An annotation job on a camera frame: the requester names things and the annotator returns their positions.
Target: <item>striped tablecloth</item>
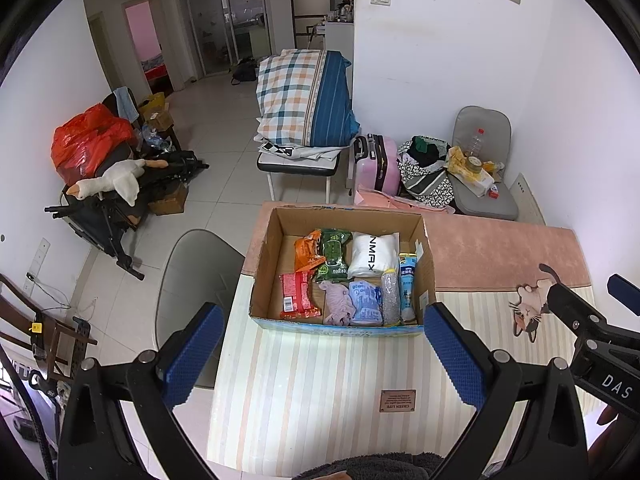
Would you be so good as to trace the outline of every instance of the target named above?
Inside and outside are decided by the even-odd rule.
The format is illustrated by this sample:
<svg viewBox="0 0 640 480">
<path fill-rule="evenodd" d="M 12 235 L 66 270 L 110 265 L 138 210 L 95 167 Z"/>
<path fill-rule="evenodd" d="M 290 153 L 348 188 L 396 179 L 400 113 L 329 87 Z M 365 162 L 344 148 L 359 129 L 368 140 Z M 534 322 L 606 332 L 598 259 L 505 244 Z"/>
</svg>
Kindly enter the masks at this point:
<svg viewBox="0 0 640 480">
<path fill-rule="evenodd" d="M 207 459 L 268 476 L 294 476 L 361 454 L 446 455 L 474 409 L 462 404 L 423 336 L 365 338 L 264 330 L 248 316 L 254 279 L 242 275 L 231 310 L 210 418 Z M 590 286 L 574 288 L 593 304 Z M 573 334 L 545 316 L 538 339 L 514 337 L 516 292 L 439 292 L 464 328 L 516 360 L 568 361 Z M 381 390 L 416 390 L 414 412 L 380 413 Z M 578 391 L 584 414 L 599 401 Z M 524 411 L 517 404 L 494 459 L 503 458 Z"/>
</svg>

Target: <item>small label plaque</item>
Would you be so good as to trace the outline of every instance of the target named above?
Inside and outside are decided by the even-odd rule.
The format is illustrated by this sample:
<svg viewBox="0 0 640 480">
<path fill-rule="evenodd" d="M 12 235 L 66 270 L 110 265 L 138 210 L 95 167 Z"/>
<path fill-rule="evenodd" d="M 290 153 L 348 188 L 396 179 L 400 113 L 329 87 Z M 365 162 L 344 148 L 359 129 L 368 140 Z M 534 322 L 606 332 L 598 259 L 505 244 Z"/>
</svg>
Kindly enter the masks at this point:
<svg viewBox="0 0 640 480">
<path fill-rule="evenodd" d="M 382 390 L 380 413 L 414 412 L 415 390 Z"/>
</svg>

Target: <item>cardboard box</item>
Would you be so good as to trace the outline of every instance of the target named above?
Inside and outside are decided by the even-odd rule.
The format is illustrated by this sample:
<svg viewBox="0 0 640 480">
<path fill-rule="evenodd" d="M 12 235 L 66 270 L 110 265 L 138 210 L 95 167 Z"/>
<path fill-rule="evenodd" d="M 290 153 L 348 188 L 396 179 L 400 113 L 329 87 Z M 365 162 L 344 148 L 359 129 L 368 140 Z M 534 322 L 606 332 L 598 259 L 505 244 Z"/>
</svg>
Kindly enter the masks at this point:
<svg viewBox="0 0 640 480">
<path fill-rule="evenodd" d="M 184 183 L 177 180 L 167 188 L 164 198 L 149 203 L 149 209 L 158 216 L 183 213 L 188 192 Z"/>
<path fill-rule="evenodd" d="M 382 236 L 400 233 L 400 250 L 415 252 L 419 260 L 415 268 L 414 309 L 418 325 L 397 327 L 358 327 L 324 325 L 324 291 L 311 287 L 314 304 L 322 317 L 281 320 L 282 286 L 280 275 L 294 271 L 294 241 L 317 228 L 337 228 Z M 351 262 L 351 241 L 346 248 Z M 377 285 L 380 280 L 367 280 Z M 346 209 L 327 206 L 280 206 L 269 216 L 255 271 L 249 315 L 261 327 L 288 332 L 353 335 L 398 336 L 422 333 L 422 309 L 435 299 L 433 258 L 424 221 L 420 214 L 397 210 Z"/>
<path fill-rule="evenodd" d="M 152 108 L 145 112 L 146 124 L 158 132 L 165 132 L 174 125 L 174 118 L 164 108 Z"/>
</svg>

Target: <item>black stroller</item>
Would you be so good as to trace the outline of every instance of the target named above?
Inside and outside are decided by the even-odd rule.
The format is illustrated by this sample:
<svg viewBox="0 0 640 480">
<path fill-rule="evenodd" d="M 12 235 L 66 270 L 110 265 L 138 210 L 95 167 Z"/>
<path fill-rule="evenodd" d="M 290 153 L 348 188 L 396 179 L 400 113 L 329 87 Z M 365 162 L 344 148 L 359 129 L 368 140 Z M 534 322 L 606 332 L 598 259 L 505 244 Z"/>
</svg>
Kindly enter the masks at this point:
<svg viewBox="0 0 640 480">
<path fill-rule="evenodd" d="M 98 167 L 95 176 L 102 176 L 114 163 L 131 157 L 129 145 L 126 142 L 119 144 Z M 79 237 L 116 258 L 119 267 L 139 280 L 143 280 L 145 275 L 133 269 L 131 256 L 122 247 L 123 234 L 128 229 L 137 230 L 148 212 L 148 204 L 162 198 L 170 186 L 177 181 L 188 182 L 200 170 L 209 167 L 191 151 L 161 153 L 145 158 L 166 160 L 169 165 L 166 168 L 146 168 L 138 179 L 140 192 L 133 207 L 115 191 L 103 193 L 102 199 L 90 196 L 81 201 L 72 195 L 66 195 L 68 186 L 65 186 L 61 205 L 44 209 L 47 213 L 53 213 L 53 218 L 65 218 Z M 62 197 L 66 198 L 67 205 L 62 204 Z"/>
</svg>

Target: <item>plastic bottle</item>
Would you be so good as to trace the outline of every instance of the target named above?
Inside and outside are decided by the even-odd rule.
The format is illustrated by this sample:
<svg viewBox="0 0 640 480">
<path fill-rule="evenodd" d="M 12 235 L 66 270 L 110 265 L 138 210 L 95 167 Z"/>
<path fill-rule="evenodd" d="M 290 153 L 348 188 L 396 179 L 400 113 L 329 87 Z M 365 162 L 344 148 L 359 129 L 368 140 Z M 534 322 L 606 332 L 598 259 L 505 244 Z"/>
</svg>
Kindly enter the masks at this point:
<svg viewBox="0 0 640 480">
<path fill-rule="evenodd" d="M 467 156 L 476 156 L 480 158 L 480 150 L 482 150 L 482 139 L 484 137 L 484 130 L 478 128 L 478 132 L 471 138 L 469 143 L 469 151 Z"/>
</svg>

